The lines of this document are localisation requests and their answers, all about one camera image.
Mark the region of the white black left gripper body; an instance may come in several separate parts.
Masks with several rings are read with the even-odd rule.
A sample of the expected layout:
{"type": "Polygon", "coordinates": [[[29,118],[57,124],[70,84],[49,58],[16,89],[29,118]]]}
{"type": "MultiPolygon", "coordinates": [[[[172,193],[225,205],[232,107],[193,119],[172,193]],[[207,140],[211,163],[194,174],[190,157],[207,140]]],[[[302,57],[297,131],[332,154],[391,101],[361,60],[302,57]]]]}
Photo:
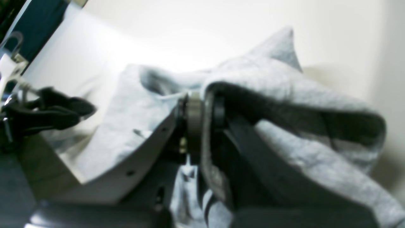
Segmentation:
{"type": "Polygon", "coordinates": [[[1,143],[13,143],[33,127],[35,112],[19,99],[19,92],[27,93],[32,87],[22,78],[28,61],[19,51],[24,37],[12,32],[1,43],[1,143]]]}

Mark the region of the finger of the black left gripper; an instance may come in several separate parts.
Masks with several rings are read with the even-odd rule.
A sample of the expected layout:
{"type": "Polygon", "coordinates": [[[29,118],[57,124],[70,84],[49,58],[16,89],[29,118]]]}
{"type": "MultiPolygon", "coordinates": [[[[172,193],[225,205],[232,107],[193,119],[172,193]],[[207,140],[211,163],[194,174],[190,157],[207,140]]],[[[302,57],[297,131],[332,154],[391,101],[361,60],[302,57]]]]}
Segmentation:
{"type": "Polygon", "coordinates": [[[35,104],[41,109],[64,108],[79,116],[91,116],[97,108],[86,99],[81,97],[70,97],[53,87],[44,87],[38,91],[38,99],[35,104]]]}
{"type": "Polygon", "coordinates": [[[47,130],[63,130],[78,124],[78,114],[65,108],[31,110],[20,105],[6,106],[6,127],[12,135],[33,135],[47,130]]]}

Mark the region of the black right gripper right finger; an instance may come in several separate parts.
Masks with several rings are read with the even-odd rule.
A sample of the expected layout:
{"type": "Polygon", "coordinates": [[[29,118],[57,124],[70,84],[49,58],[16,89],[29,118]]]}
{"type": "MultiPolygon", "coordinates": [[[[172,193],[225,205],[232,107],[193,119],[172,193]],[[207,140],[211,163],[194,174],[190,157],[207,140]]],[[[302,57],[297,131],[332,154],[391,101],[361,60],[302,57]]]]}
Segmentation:
{"type": "Polygon", "coordinates": [[[366,206],[315,183],[265,144],[253,124],[209,94],[211,166],[225,177],[215,195],[231,228],[377,228],[366,206]]]}

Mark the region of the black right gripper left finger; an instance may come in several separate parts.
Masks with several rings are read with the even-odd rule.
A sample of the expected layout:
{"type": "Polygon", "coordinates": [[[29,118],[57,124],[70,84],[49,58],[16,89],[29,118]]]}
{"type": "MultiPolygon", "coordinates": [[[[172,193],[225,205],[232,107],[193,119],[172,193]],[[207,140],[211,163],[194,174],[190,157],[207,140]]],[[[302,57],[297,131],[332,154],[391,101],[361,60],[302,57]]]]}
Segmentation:
{"type": "Polygon", "coordinates": [[[126,159],[94,180],[42,201],[30,228],[175,228],[169,210],[178,168],[201,151],[199,92],[171,113],[126,159]]]}

